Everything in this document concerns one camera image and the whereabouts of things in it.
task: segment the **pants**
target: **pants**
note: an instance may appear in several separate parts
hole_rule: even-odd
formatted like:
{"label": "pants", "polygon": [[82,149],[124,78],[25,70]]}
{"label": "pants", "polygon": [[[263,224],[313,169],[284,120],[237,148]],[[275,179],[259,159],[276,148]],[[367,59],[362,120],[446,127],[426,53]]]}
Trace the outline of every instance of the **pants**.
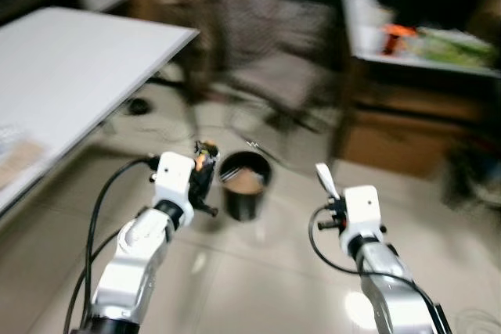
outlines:
{"label": "pants", "polygon": [[214,73],[216,38],[213,12],[209,0],[134,0],[132,4],[133,17],[200,31],[179,56],[188,85],[196,93],[207,89]]}

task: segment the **robotic arm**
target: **robotic arm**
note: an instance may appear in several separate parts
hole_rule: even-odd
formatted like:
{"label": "robotic arm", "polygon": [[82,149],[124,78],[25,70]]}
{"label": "robotic arm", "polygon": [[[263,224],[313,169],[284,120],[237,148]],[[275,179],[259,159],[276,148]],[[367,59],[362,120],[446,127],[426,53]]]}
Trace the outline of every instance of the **robotic arm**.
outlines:
{"label": "robotic arm", "polygon": [[72,334],[137,334],[154,289],[155,274],[176,230],[189,226],[194,209],[215,217],[204,199],[214,175],[218,149],[196,144],[196,159],[166,152],[152,175],[151,207],[119,232],[117,250],[97,285],[90,315]]}
{"label": "robotic arm", "polygon": [[416,286],[395,248],[384,243],[386,228],[381,224],[376,189],[372,185],[348,188],[344,190],[344,197],[340,197],[327,166],[320,163],[316,167],[330,196],[324,208],[333,218],[319,222],[318,228],[339,229],[341,249],[356,263],[357,272],[352,274],[361,277],[362,291],[373,305],[378,332],[451,334],[442,308]]}

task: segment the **black cable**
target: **black cable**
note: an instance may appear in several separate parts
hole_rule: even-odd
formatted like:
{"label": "black cable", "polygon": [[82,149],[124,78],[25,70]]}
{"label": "black cable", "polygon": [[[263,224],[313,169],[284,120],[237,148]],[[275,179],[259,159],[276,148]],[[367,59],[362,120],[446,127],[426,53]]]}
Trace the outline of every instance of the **black cable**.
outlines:
{"label": "black cable", "polygon": [[[120,228],[116,230],[113,234],[108,236],[104,242],[101,243],[101,245],[97,248],[97,250],[92,254],[91,256],[91,263],[94,262],[94,260],[98,257],[98,255],[101,253],[101,251],[104,249],[104,247],[115,238],[115,236],[118,235],[118,232],[120,232]],[[66,318],[64,319],[64,330],[63,334],[68,334],[70,332],[70,325],[71,325],[71,316],[73,315],[73,309],[75,306],[75,303],[77,301],[77,296],[78,292],[80,291],[81,284],[84,281],[85,277],[85,268],[82,269],[80,276],[78,277],[77,283],[75,284],[75,287],[73,289],[73,293],[71,294],[71,299],[70,299],[70,305],[68,305],[68,310],[66,312]]]}
{"label": "black cable", "polygon": [[319,209],[315,210],[313,212],[312,216],[310,217],[310,221],[308,223],[308,237],[310,239],[310,244],[312,245],[313,251],[316,253],[318,257],[320,257],[320,260],[331,266],[332,268],[342,271],[343,273],[350,274],[350,275],[358,275],[360,277],[369,277],[369,276],[374,276],[374,277],[389,277],[393,278],[397,281],[403,282],[406,285],[410,286],[412,289],[414,289],[417,293],[423,297],[425,304],[427,305],[428,311],[430,312],[431,319],[433,320],[434,326],[437,329],[437,334],[448,334],[447,331],[444,329],[442,320],[439,318],[437,311],[435,310],[435,305],[433,303],[433,300],[414,282],[410,281],[408,279],[398,277],[397,275],[389,274],[389,273],[380,273],[377,271],[358,271],[358,270],[351,270],[347,268],[343,268],[342,266],[336,265],[327,257],[325,257],[322,252],[319,250],[319,248],[316,246],[315,243],[315,238],[313,237],[313,227],[316,222],[316,218],[319,216],[319,214],[323,211],[326,210],[324,207],[320,207]]}
{"label": "black cable", "polygon": [[129,163],[126,163],[124,166],[120,167],[117,171],[114,172],[113,175],[108,179],[106,184],[101,189],[99,196],[96,200],[96,204],[94,205],[94,210],[92,211],[91,223],[88,226],[88,235],[87,235],[87,245],[85,247],[85,294],[84,294],[84,308],[81,316],[82,326],[88,315],[88,306],[90,304],[91,299],[91,258],[92,258],[92,244],[94,243],[94,233],[96,232],[96,224],[97,217],[99,215],[99,211],[101,209],[101,205],[103,204],[104,197],[110,189],[110,186],[113,184],[117,178],[122,175],[129,168],[134,167],[137,164],[145,163],[149,164],[151,158],[139,158],[137,160],[133,160]]}

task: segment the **black bin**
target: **black bin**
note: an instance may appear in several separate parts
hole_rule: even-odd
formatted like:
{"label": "black bin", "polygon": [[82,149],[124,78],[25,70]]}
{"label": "black bin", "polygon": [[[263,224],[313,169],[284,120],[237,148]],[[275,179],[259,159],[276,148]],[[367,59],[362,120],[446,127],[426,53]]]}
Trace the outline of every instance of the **black bin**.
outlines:
{"label": "black bin", "polygon": [[[232,184],[232,179],[235,179],[235,182],[237,179],[240,182],[243,181],[241,174],[246,174],[247,188],[252,188],[252,192]],[[252,181],[252,187],[249,187],[249,179],[253,177],[256,182]],[[272,167],[261,154],[238,152],[226,157],[219,169],[219,180],[223,186],[224,205],[228,214],[242,222],[258,217],[263,196],[271,178]]]}

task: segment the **black cup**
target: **black cup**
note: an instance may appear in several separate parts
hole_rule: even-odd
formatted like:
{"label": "black cup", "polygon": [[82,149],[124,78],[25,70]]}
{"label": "black cup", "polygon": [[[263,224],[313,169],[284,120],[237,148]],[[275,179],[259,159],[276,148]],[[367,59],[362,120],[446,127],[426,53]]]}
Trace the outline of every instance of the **black cup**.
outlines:
{"label": "black cup", "polygon": [[[258,175],[263,189],[257,193],[243,194],[234,192],[226,186],[226,182],[242,168],[248,168]],[[238,152],[226,157],[219,169],[219,180],[223,186],[224,203],[227,213],[238,221],[252,221],[261,212],[261,203],[266,187],[272,178],[272,167],[258,153]]]}

